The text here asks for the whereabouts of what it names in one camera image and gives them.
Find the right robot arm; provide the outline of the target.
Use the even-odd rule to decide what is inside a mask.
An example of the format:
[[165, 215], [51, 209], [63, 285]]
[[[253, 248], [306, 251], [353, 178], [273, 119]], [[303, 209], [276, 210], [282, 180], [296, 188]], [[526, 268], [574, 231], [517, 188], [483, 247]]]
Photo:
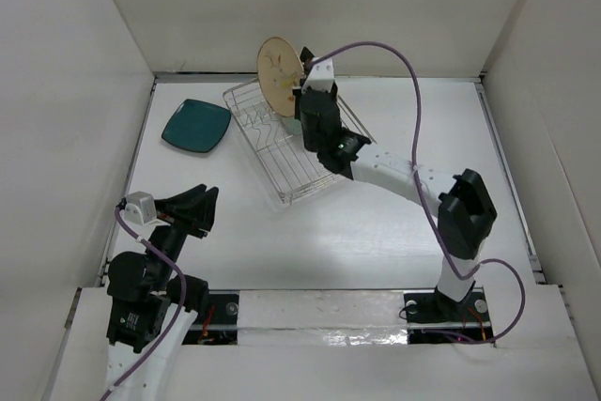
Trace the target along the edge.
[[343, 125], [335, 93], [294, 89], [305, 149], [331, 173], [377, 186], [424, 210], [443, 260], [433, 293], [408, 312], [421, 323], [458, 320], [468, 308], [479, 253], [497, 219], [482, 177], [470, 169], [451, 175], [422, 168], [385, 151]]

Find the teal square plate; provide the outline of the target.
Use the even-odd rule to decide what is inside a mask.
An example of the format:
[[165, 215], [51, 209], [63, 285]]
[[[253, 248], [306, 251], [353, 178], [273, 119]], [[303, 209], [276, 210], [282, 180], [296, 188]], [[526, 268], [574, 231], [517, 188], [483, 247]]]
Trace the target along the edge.
[[222, 141], [230, 121], [228, 109], [201, 100], [186, 99], [167, 121], [161, 139], [179, 150], [206, 154]]

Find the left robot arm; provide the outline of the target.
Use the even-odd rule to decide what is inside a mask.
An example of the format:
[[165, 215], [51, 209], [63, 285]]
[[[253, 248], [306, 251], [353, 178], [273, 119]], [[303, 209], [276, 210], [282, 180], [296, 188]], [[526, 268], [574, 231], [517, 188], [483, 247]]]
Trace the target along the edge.
[[188, 237], [211, 231], [219, 190], [204, 184], [156, 199], [130, 193], [115, 207], [116, 223], [144, 251], [108, 264], [111, 311], [102, 399], [162, 400], [173, 361], [191, 325], [210, 316], [208, 282], [177, 265]]

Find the black and amber square plate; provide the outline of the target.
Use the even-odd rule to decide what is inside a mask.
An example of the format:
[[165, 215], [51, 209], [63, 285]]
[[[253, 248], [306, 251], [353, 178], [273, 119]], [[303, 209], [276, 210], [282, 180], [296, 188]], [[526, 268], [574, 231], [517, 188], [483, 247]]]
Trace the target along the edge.
[[314, 58], [315, 55], [306, 46], [301, 49], [300, 61], [305, 75], [310, 72]]

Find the beige round leaf plate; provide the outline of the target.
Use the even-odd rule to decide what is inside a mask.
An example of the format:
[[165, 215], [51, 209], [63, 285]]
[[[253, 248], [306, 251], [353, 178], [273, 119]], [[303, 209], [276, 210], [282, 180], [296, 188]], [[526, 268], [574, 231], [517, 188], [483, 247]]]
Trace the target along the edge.
[[271, 37], [260, 47], [256, 68], [265, 101], [283, 117], [295, 114], [293, 90], [303, 77], [303, 66], [294, 47], [285, 39]]

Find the light green flower plate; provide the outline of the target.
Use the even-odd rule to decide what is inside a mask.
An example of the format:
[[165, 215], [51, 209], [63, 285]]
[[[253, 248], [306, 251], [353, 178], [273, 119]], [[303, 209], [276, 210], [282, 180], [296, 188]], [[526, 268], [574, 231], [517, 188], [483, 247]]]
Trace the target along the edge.
[[302, 135], [301, 122], [293, 117], [283, 117], [283, 125], [285, 130], [292, 135]]

